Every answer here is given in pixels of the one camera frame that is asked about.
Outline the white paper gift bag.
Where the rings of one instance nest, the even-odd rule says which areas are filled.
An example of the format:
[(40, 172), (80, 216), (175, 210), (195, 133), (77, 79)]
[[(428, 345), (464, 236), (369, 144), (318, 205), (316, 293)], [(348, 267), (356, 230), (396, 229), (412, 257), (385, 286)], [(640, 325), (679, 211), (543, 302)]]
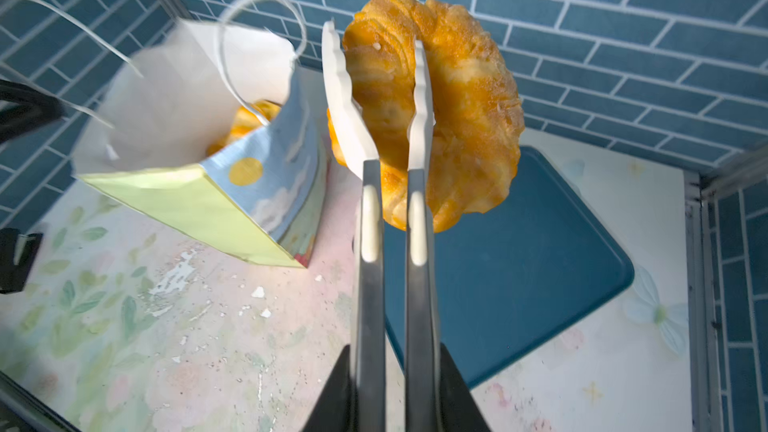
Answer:
[[(70, 159), (107, 197), (245, 262), (308, 266), (327, 157), (301, 90), (303, 44), (236, 23), (234, 0), (213, 21), (179, 20), (159, 46), (110, 55), (119, 69)], [(281, 106), (271, 121), (251, 104)], [(207, 157), (240, 107), (263, 126)]]

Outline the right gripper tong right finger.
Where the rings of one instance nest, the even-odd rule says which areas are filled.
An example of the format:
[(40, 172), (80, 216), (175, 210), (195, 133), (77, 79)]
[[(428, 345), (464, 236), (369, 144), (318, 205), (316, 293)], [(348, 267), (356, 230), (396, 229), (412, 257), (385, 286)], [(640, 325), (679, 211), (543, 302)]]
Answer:
[(426, 193), (435, 119), (427, 54), (420, 40), (414, 42), (414, 58), (415, 112), (408, 128), (405, 425), (408, 431), (439, 431), (439, 321), (433, 219)]

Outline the twisted knot bread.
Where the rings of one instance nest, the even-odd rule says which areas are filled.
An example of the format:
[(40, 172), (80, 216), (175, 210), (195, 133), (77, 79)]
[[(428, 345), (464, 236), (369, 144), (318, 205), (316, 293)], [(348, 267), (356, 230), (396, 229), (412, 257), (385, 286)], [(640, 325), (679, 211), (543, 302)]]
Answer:
[(342, 37), (352, 95), (380, 156), (383, 219), (407, 221), (415, 49), (426, 52), (435, 125), (426, 203), (440, 233), (508, 196), (525, 129), (513, 74), (491, 34), (461, 5), (370, 0)]

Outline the teal rectangular tray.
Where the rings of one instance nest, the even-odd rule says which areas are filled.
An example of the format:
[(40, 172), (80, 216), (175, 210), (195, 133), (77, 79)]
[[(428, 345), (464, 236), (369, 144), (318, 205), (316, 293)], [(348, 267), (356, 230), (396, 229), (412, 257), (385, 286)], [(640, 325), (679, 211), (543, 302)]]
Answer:
[(626, 290), (634, 267), (577, 190), (524, 146), (505, 201), (435, 236), (440, 337), (474, 388)]

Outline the black clip on table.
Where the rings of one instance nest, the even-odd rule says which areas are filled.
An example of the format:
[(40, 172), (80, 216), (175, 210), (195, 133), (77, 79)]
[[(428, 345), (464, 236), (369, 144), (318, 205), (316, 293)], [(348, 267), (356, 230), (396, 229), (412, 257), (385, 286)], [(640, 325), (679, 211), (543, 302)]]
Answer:
[(14, 228), (1, 230), (0, 286), (3, 295), (24, 289), (42, 239), (42, 233), (26, 235)]

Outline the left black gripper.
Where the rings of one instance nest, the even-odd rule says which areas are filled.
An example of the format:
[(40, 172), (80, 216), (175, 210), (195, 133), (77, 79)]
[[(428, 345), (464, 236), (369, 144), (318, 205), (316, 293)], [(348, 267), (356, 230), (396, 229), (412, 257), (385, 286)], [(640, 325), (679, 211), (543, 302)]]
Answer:
[(2, 80), (1, 143), (33, 132), (64, 117), (65, 108), (54, 96), (27, 85)]

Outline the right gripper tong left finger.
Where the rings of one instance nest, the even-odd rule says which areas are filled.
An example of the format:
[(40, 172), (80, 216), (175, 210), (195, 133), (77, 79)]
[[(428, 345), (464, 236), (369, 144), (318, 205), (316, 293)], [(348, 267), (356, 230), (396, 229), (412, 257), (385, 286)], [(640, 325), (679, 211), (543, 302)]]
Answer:
[(328, 111), (346, 167), (361, 181), (356, 210), (356, 277), (350, 381), (351, 429), (386, 429), (386, 325), (379, 154), (353, 98), (352, 80), (335, 23), (324, 23), (322, 65)]

